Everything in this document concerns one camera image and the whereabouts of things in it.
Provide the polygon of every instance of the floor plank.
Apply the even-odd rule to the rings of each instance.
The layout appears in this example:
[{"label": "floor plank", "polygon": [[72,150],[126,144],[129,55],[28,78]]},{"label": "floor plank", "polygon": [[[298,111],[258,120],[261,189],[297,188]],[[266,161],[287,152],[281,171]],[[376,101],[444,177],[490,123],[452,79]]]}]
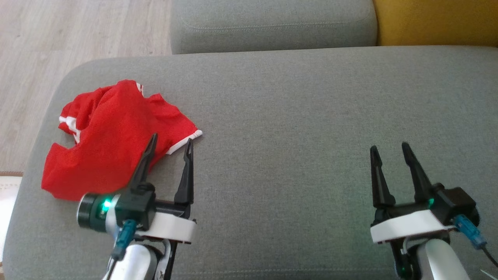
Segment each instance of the floor plank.
[{"label": "floor plank", "polygon": [[0,0],[0,172],[23,172],[57,85],[99,58],[169,55],[171,0]]}]

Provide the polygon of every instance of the gray ottoman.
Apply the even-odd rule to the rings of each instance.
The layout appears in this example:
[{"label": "gray ottoman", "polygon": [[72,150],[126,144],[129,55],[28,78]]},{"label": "gray ottoman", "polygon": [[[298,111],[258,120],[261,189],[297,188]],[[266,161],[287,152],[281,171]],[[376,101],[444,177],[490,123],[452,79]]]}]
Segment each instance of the gray ottoman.
[{"label": "gray ottoman", "polygon": [[173,54],[374,46],[372,0],[173,0]]},{"label": "gray ottoman", "polygon": [[[388,245],[372,244],[369,148],[376,144],[398,202],[413,199],[401,142],[433,182],[463,187],[498,254],[498,50],[362,47],[93,61],[60,84],[22,181],[4,254],[7,280],[102,278],[110,236],[80,229],[77,203],[40,189],[50,145],[77,94],[135,79],[161,92],[204,135],[195,140],[198,233],[180,245],[173,278],[394,279]],[[172,199],[182,153],[150,179]],[[472,279],[498,275],[460,235]]]}]

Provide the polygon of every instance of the brown edge trim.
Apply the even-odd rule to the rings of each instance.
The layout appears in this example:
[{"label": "brown edge trim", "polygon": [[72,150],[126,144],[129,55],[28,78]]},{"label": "brown edge trim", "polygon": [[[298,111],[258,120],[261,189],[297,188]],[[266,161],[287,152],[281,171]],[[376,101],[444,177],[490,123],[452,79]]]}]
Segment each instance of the brown edge trim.
[{"label": "brown edge trim", "polygon": [[23,173],[22,172],[15,172],[15,171],[0,171],[0,176],[22,177]]}]

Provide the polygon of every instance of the couch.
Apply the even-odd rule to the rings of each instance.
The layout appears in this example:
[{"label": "couch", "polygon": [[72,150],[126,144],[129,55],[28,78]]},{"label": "couch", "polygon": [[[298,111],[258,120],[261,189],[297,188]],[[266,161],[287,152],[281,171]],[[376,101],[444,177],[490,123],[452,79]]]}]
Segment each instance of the couch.
[{"label": "couch", "polygon": [[[498,49],[376,46],[376,6],[174,0],[172,50],[190,54],[96,60],[71,71],[22,180],[6,279],[104,275],[111,237],[79,228],[77,204],[54,199],[40,182],[52,143],[73,145],[57,128],[62,107],[122,79],[143,84],[146,96],[161,92],[204,131],[195,140],[197,237],[178,247],[173,279],[395,279],[390,247],[370,237],[369,148],[377,145],[398,203],[409,202],[402,141],[432,182],[477,201],[496,254]],[[173,198],[182,162],[177,152],[153,168],[160,199]],[[469,241],[451,237],[472,279],[488,279],[481,269],[498,275]]]}]

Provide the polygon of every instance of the gray sofa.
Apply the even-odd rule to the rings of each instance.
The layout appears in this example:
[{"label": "gray sofa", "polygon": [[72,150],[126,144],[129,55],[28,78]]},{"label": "gray sofa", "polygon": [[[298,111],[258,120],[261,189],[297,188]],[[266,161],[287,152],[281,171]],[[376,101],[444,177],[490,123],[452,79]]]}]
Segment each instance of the gray sofa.
[{"label": "gray sofa", "polygon": [[[186,16],[185,3],[214,9],[208,4],[225,1],[173,2],[173,14]],[[104,275],[111,237],[80,229],[76,203],[54,199],[40,182],[51,144],[73,144],[57,129],[62,107],[79,93],[121,79],[143,84],[146,96],[161,92],[204,131],[195,140],[191,217],[198,233],[191,245],[179,246],[173,279],[395,279],[390,247],[370,238],[369,148],[377,145],[391,192],[408,202],[413,187],[402,141],[411,144],[433,182],[463,187],[478,202],[480,229],[490,251],[498,252],[498,50],[367,47],[376,30],[375,20],[362,21],[369,1],[314,1],[308,5],[316,4],[315,11],[298,1],[268,2],[275,9],[265,12],[285,10],[289,3],[303,13],[266,14],[265,25],[346,17],[334,12],[331,19],[304,18],[321,10],[344,11],[347,22],[363,24],[308,26],[300,35],[289,30],[300,38],[289,48],[358,47],[116,58],[77,67],[58,87],[26,168],[7,234],[7,280]],[[194,7],[188,20],[212,28],[259,21],[247,10],[247,17],[234,15],[232,8],[217,8],[219,25],[209,25],[210,18]],[[208,34],[182,30],[181,24],[173,19],[177,53],[242,51],[245,42],[247,50],[280,49],[289,43],[289,34],[279,38],[275,30]],[[329,39],[316,40],[320,28],[329,28]],[[265,36],[268,43],[253,44]],[[173,198],[182,162],[177,152],[152,170],[159,198]],[[498,275],[461,235],[452,235],[452,246],[472,279],[488,279],[481,269]]]}]

